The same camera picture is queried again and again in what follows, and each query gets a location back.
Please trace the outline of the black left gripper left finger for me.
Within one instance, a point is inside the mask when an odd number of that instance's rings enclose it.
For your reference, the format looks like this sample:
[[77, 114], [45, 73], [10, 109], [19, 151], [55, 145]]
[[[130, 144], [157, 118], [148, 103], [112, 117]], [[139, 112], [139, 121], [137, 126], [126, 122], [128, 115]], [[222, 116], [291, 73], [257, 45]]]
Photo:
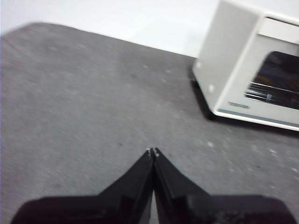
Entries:
[[97, 195], [49, 196], [25, 202], [13, 224], [148, 223], [152, 199], [153, 152], [145, 153]]

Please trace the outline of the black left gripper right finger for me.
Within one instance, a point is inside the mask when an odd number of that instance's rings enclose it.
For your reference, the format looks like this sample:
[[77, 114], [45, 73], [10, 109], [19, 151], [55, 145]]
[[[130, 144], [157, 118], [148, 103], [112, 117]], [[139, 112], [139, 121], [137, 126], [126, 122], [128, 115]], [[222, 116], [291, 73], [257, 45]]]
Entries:
[[211, 195], [182, 174], [158, 149], [154, 192], [162, 224], [294, 224], [286, 204], [263, 195]]

